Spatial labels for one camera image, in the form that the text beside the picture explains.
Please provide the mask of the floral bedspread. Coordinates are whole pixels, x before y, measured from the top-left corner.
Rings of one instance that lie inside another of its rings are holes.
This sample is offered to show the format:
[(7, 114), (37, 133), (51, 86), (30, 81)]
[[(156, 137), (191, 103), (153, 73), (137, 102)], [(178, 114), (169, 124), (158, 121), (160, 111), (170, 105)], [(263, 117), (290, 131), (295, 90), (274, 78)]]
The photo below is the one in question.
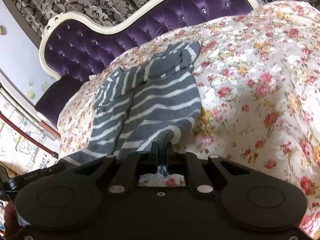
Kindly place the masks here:
[(199, 41), (193, 75), (201, 113), (177, 148), (217, 154), (291, 182), (308, 199), (300, 228), (319, 231), (319, 10), (278, 1), (244, 16), (184, 27), (121, 54), (91, 75), (58, 119), (60, 158), (88, 146), (93, 102), (117, 69), (128, 70), (177, 42)]

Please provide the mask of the purple tufted headboard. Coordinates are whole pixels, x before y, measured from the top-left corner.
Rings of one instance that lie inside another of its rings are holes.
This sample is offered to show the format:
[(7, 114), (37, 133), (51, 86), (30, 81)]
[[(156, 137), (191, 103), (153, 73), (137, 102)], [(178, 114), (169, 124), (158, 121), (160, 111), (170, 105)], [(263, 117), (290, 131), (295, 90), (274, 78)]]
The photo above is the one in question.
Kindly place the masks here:
[(112, 27), (71, 11), (48, 21), (39, 47), (42, 68), (55, 78), (35, 110), (52, 125), (67, 101), (91, 75), (107, 69), (122, 53), (169, 31), (216, 18), (244, 15), (257, 0), (150, 0)]

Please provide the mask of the red pole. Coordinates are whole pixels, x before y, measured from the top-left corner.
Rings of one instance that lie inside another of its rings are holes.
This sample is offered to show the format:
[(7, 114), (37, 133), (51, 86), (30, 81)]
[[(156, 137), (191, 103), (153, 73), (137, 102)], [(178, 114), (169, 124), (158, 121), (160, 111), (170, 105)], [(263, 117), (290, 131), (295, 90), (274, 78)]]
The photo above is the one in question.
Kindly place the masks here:
[(21, 136), (23, 136), (25, 139), (29, 140), (30, 142), (32, 142), (34, 145), (36, 145), (37, 147), (39, 147), (40, 149), (44, 150), (45, 152), (47, 152), (48, 154), (52, 155), (54, 158), (58, 159), (59, 155), (50, 150), (49, 148), (47, 148), (46, 146), (43, 146), (41, 143), (39, 143), (38, 141), (36, 141), (35, 139), (33, 139), (31, 136), (29, 136), (27, 133), (25, 133), (24, 131), (22, 131), (20, 128), (18, 128), (13, 122), (11, 122), (7, 117), (5, 117), (2, 113), (0, 113), (0, 118), (6, 123), (8, 124), (13, 130), (15, 130), (17, 133), (19, 133)]

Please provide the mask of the white cartoon storage box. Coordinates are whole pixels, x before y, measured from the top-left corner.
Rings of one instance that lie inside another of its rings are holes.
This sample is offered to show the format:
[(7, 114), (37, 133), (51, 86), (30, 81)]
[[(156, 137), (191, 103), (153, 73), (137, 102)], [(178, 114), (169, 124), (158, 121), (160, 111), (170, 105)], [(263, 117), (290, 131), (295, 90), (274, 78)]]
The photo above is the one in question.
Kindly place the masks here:
[[(1, 113), (24, 133), (41, 145), (58, 152), (60, 141), (40, 125), (26, 118), (16, 105), (1, 97)], [(1, 166), (13, 178), (25, 173), (48, 168), (57, 163), (57, 159), (20, 135), (1, 120)]]

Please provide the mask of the grey white striped cardigan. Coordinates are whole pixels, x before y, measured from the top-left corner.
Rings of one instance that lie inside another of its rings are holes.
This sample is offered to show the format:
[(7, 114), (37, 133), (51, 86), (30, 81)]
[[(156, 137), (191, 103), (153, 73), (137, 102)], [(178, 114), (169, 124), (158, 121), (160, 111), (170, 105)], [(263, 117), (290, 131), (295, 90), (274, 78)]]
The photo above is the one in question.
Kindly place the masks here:
[(129, 70), (117, 69), (99, 88), (88, 145), (61, 159), (67, 169), (96, 159), (147, 151), (184, 139), (201, 112), (193, 64), (200, 42), (179, 42)]

